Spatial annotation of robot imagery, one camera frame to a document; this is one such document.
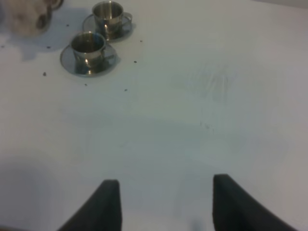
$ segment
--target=metal saucer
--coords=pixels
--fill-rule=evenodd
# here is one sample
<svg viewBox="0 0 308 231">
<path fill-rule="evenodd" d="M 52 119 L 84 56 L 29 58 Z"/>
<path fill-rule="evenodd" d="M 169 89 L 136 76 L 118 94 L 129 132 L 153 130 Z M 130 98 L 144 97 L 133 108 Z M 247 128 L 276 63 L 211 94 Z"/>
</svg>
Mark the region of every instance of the metal saucer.
<svg viewBox="0 0 308 231">
<path fill-rule="evenodd" d="M 64 48 L 60 55 L 60 62 L 65 70 L 69 73 L 83 77 L 94 77 L 107 74 L 112 70 L 112 67 L 116 64 L 116 52 L 114 48 L 107 45 L 104 50 L 104 61 L 102 65 L 98 65 L 94 68 L 89 68 L 82 64 L 77 64 L 73 49 L 70 46 Z"/>
<path fill-rule="evenodd" d="M 95 24 L 94 15 L 91 14 L 83 21 L 82 30 L 101 33 L 108 42 L 116 42 L 116 41 L 122 40 L 125 37 L 127 37 L 132 31 L 131 20 L 127 18 L 126 16 L 123 16 L 122 24 L 123 26 L 121 27 L 121 29 L 115 33 L 111 33 L 111 34 L 102 33 L 101 31 L 97 29 L 96 24 Z"/>
</svg>

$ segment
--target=coffee cup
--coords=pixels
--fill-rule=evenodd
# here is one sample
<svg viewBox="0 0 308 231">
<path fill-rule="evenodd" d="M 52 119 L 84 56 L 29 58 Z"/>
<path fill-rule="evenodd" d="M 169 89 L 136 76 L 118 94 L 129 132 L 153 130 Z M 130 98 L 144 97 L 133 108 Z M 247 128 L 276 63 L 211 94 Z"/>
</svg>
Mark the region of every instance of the coffee cup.
<svg viewBox="0 0 308 231">
<path fill-rule="evenodd" d="M 96 67 L 104 61 L 105 38 L 96 32 L 81 32 L 73 37 L 70 46 L 77 65 Z"/>
<path fill-rule="evenodd" d="M 128 18 L 127 23 L 131 23 L 132 15 L 124 12 L 123 7 L 114 1 L 103 1 L 97 3 L 92 8 L 96 27 L 101 33 L 114 33 L 124 24 L 123 17 Z"/>
</svg>

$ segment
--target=metal cup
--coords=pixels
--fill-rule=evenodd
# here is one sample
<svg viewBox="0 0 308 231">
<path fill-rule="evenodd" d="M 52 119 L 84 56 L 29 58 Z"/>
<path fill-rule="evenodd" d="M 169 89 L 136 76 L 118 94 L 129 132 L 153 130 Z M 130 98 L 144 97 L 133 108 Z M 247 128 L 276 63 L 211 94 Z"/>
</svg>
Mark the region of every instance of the metal cup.
<svg viewBox="0 0 308 231">
<path fill-rule="evenodd" d="M 104 33 L 114 33 L 122 25 L 123 16 L 131 21 L 131 14 L 124 12 L 123 7 L 114 1 L 103 1 L 92 8 L 97 28 Z"/>
<path fill-rule="evenodd" d="M 73 37 L 70 46 L 79 66 L 93 68 L 104 60 L 106 40 L 99 33 L 81 32 Z"/>
</svg>

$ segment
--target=black object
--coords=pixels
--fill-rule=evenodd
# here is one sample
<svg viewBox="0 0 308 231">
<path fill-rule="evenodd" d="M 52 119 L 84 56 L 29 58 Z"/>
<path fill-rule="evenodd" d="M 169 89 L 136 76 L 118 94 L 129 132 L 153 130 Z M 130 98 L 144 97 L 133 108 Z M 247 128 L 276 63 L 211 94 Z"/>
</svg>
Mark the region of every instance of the black object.
<svg viewBox="0 0 308 231">
<path fill-rule="evenodd" d="M 105 180 L 59 231 L 121 231 L 120 184 Z"/>
<path fill-rule="evenodd" d="M 214 176 L 216 231 L 295 231 L 246 193 L 230 176 Z"/>
</svg>

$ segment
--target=white table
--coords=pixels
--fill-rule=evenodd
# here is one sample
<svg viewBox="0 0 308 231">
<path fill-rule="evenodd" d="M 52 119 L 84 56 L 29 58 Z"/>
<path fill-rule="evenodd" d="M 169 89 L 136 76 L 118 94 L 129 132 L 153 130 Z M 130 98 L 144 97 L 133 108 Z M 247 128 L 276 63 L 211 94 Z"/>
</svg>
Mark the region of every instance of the white table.
<svg viewBox="0 0 308 231">
<path fill-rule="evenodd" d="M 96 2 L 67 0 L 40 38 L 0 36 L 0 224 L 54 231 L 119 179 L 123 231 L 213 231 L 228 173 L 307 230 L 308 11 L 119 0 L 135 23 L 120 62 L 79 78 L 59 56 Z"/>
</svg>

